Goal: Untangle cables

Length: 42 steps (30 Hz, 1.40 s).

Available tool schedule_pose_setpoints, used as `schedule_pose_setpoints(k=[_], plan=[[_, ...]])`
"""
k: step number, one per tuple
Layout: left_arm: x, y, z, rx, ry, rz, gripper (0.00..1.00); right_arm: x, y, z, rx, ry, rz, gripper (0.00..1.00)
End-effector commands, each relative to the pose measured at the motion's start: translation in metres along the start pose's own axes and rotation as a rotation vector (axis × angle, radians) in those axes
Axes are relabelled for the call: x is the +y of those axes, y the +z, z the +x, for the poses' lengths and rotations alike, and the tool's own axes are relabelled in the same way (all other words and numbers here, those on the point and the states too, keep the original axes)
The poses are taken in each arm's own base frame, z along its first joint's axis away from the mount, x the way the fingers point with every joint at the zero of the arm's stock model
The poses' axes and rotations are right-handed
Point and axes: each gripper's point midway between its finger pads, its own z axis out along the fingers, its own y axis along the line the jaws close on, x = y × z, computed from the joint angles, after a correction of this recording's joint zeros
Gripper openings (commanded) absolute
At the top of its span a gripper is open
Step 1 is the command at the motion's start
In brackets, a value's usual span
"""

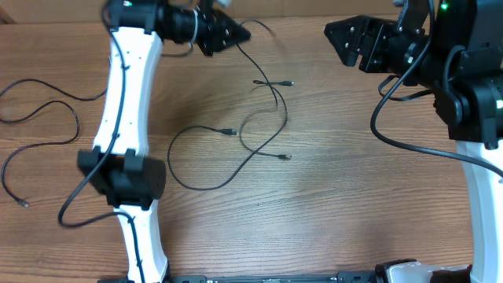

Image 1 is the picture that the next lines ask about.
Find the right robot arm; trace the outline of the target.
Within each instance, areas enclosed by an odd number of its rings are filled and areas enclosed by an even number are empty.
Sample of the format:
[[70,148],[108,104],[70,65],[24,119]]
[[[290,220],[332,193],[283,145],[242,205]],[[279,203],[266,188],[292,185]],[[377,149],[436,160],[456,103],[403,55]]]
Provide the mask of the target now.
[[339,282],[499,282],[502,279],[502,3],[401,1],[396,20],[356,16],[325,26],[341,62],[384,73],[382,101],[400,86],[432,95],[454,152],[385,138],[396,148],[461,162],[468,188],[473,260],[435,266],[415,259],[341,272]]

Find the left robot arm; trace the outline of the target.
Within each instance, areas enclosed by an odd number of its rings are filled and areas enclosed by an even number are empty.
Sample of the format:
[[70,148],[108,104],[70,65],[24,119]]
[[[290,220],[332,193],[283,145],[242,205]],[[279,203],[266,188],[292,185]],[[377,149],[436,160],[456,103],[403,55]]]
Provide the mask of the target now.
[[206,57],[251,38],[211,1],[183,9],[166,1],[107,1],[102,20],[110,34],[110,72],[101,124],[78,166],[106,197],[127,247],[126,282],[167,282],[169,262],[158,221],[167,171],[149,156],[152,84],[164,41],[200,47]]

